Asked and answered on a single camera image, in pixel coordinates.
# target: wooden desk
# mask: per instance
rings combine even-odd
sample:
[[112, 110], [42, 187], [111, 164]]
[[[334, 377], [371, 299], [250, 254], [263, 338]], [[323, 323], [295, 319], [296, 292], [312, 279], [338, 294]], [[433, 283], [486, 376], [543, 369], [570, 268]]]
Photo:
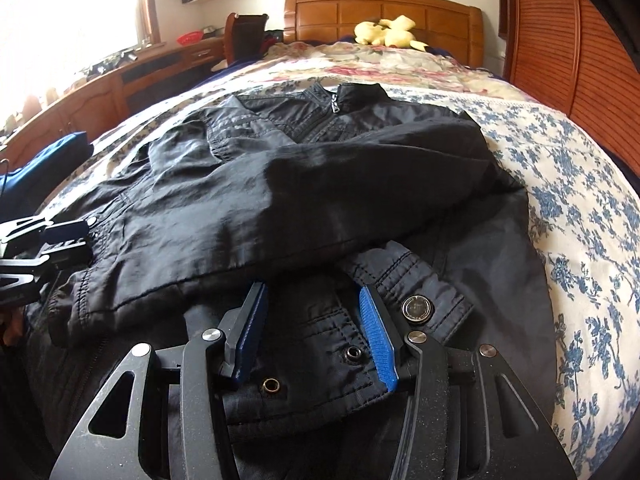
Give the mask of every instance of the wooden desk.
[[0, 148], [10, 168], [72, 132], [90, 141], [145, 108], [192, 88], [225, 59], [222, 38], [143, 53], [136, 62], [89, 81], [31, 118]]

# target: eyelet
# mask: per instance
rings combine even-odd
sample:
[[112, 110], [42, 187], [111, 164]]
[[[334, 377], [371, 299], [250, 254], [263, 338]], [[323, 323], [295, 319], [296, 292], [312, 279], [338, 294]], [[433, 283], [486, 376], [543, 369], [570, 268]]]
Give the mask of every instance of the eyelet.
[[362, 350], [357, 346], [349, 346], [344, 351], [344, 358], [352, 365], [357, 364], [362, 360]]
[[262, 390], [266, 394], [274, 395], [280, 391], [280, 381], [274, 377], [267, 377], [262, 382]]

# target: cabinet door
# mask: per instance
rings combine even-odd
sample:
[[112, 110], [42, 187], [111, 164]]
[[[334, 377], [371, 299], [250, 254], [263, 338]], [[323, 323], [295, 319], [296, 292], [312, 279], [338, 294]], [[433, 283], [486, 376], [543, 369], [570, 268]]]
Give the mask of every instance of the cabinet door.
[[118, 99], [122, 98], [111, 87], [111, 75], [87, 83], [63, 99], [61, 108], [65, 130], [87, 132], [93, 142], [104, 132], [118, 126], [121, 117]]
[[44, 110], [26, 123], [0, 152], [12, 170], [23, 167], [40, 150], [66, 134], [62, 117], [54, 108]]

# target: bed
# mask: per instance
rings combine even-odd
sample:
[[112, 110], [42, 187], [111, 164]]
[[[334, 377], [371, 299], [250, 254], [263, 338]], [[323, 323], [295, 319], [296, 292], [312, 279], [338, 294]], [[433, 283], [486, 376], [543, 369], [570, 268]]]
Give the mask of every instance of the bed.
[[[353, 25], [405, 14], [452, 57], [331, 43]], [[273, 94], [377, 82], [397, 100], [466, 110], [500, 163], [529, 191], [529, 235], [545, 264], [557, 341], [552, 426], [581, 479], [603, 462], [639, 397], [640, 202], [602, 149], [565, 114], [483, 70], [481, 11], [446, 0], [286, 0], [285, 43], [260, 62], [158, 103], [95, 142], [54, 192], [52, 216], [118, 174], [137, 149], [191, 111], [234, 92]]]

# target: metal screw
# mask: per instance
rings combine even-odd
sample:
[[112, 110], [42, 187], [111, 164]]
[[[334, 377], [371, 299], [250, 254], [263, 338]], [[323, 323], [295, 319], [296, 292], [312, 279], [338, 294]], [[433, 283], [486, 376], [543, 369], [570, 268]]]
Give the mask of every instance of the metal screw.
[[433, 311], [433, 303], [424, 296], [411, 296], [402, 304], [402, 315], [409, 323], [426, 323], [433, 316]]
[[487, 344], [480, 345], [480, 353], [484, 357], [496, 357], [498, 355], [498, 351], [495, 347]]
[[217, 328], [209, 328], [202, 333], [204, 341], [216, 341], [222, 337], [222, 332]]
[[280, 381], [273, 377], [267, 377], [262, 382], [262, 390], [267, 394], [277, 394], [280, 391]]
[[135, 357], [142, 357], [151, 352], [151, 345], [149, 343], [138, 343], [131, 349], [131, 353]]
[[409, 332], [409, 335], [407, 337], [409, 338], [409, 341], [418, 345], [427, 341], [427, 335], [424, 332], [420, 332], [419, 330]]
[[344, 351], [344, 358], [351, 364], [357, 364], [362, 359], [362, 350], [357, 346], [350, 346]]

